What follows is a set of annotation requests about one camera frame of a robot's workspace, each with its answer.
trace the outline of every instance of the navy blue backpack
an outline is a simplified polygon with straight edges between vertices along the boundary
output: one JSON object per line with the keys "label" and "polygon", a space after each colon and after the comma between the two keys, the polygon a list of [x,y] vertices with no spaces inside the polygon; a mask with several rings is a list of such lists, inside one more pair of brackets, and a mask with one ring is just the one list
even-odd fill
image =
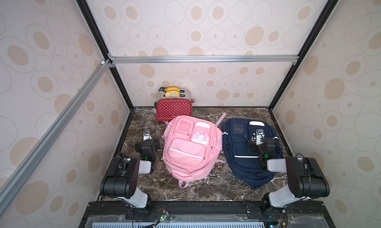
{"label": "navy blue backpack", "polygon": [[283,158],[276,130],[263,121],[250,119],[229,119],[222,124],[222,147],[234,176],[248,183],[251,188],[260,187],[274,178],[274,172],[264,171],[258,164],[257,152],[253,152],[248,145],[253,134],[263,130],[265,137],[276,141],[275,157]]}

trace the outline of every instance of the vent grille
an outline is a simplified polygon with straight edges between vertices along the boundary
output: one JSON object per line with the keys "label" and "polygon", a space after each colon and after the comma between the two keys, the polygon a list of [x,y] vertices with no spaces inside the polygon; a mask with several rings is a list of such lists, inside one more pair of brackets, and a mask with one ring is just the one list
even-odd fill
{"label": "vent grille", "polygon": [[[143,228],[152,223],[94,222],[93,228]],[[158,224],[156,228],[265,228],[263,222],[173,222]]]}

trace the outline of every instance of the cable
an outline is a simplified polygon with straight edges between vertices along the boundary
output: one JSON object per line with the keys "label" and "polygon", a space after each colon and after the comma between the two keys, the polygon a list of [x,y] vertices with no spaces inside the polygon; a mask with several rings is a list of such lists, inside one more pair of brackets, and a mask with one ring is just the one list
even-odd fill
{"label": "cable", "polygon": [[297,157],[298,154],[300,154],[300,155],[303,157],[304,161],[305,161],[306,164],[307,164],[307,168],[308,168],[308,175],[309,175],[309,184],[308,184],[308,192],[307,192],[307,195],[308,195],[308,194],[310,193],[310,191],[311,191],[311,170],[310,170],[308,161],[307,161],[307,159],[303,156],[303,154],[301,154],[301,153],[297,153],[297,154],[295,155],[295,157]]}
{"label": "cable", "polygon": [[287,215],[287,211],[285,210],[285,212],[283,213],[283,216],[285,216],[285,219],[286,219],[286,224],[283,226],[283,228],[286,228],[287,224],[288,224],[288,215]]}
{"label": "cable", "polygon": [[165,208],[160,208],[160,209],[157,209],[156,211],[152,211],[151,214],[154,213],[154,212],[157,212],[157,211],[161,211],[161,210],[164,210],[164,211],[167,212],[167,210]]}
{"label": "cable", "polygon": [[148,122],[148,121],[152,121],[152,122],[155,124],[155,129],[154,129],[154,131],[152,132],[152,134],[151,134],[151,136],[150,136],[150,139],[152,139],[152,135],[155,133],[155,130],[156,130],[156,122],[155,122],[155,121],[153,121],[153,120],[147,120],[147,121],[144,121],[144,123],[142,124],[142,130],[143,130],[143,132],[144,132],[144,124],[145,124],[146,122]]}
{"label": "cable", "polygon": [[134,219],[135,219],[135,214],[136,214],[136,207],[133,207],[134,210],[132,211],[132,213],[134,213],[134,215],[132,216],[132,228],[134,227]]}
{"label": "cable", "polygon": [[150,228],[150,227],[155,227],[157,226],[161,221],[157,221],[155,224],[152,224],[152,225],[149,225],[149,226],[145,226],[145,228]]}

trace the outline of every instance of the wallpaper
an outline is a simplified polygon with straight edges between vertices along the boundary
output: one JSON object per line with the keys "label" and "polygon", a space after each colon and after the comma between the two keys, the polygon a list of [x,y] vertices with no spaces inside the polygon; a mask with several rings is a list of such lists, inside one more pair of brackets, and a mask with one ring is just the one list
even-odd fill
{"label": "wallpaper", "polygon": [[381,224],[380,14],[381,0],[342,0],[274,110],[326,176],[337,228]]}
{"label": "wallpaper", "polygon": [[74,0],[0,0],[0,187],[100,58]]}
{"label": "wallpaper", "polygon": [[79,226],[129,114],[116,88],[107,71],[0,218],[0,228]]}
{"label": "wallpaper", "polygon": [[150,106],[160,87],[190,91],[193,106],[268,106],[291,62],[117,64],[134,106]]}
{"label": "wallpaper", "polygon": [[327,0],[87,0],[115,56],[298,54]]}

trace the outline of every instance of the pink backpack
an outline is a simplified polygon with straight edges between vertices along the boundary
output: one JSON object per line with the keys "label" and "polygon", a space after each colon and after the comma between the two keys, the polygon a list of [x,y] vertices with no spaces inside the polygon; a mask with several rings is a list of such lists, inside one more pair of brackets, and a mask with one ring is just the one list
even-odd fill
{"label": "pink backpack", "polygon": [[222,132],[217,126],[225,115],[216,124],[191,116],[177,116],[167,125],[162,160],[179,180],[180,187],[206,178],[215,163],[223,162],[218,159],[222,150]]}

